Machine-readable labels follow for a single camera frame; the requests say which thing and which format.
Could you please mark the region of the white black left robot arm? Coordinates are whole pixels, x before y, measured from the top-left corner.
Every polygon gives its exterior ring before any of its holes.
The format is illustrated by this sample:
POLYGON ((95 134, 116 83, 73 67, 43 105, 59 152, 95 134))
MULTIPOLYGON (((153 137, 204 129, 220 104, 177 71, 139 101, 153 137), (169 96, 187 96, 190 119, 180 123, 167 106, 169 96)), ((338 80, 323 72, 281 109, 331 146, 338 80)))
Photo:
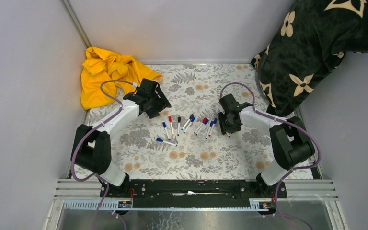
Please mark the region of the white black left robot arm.
POLYGON ((83 181, 75 174, 77 165, 111 184, 111 191, 118 197, 127 195, 130 185, 126 181, 127 174, 112 162, 112 136, 143 113, 152 119, 171 107, 158 82, 143 79, 140 84, 132 83, 131 86, 134 91, 117 101, 117 109, 91 126, 82 124, 77 128, 70 158, 75 180, 83 181))

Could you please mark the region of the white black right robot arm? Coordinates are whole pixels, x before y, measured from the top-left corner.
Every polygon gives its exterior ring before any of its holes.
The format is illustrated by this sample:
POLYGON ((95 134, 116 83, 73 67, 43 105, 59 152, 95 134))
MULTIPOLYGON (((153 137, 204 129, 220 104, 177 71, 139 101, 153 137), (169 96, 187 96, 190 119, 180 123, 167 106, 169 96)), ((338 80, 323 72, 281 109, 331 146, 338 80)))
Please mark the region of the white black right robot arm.
POLYGON ((253 107, 251 103, 239 103, 232 94, 220 98, 223 112, 218 113, 222 134, 231 134, 249 126, 270 137, 274 160, 258 176, 256 191, 268 197, 275 184, 283 179, 297 164, 315 153, 313 142, 298 117, 283 120, 253 107))

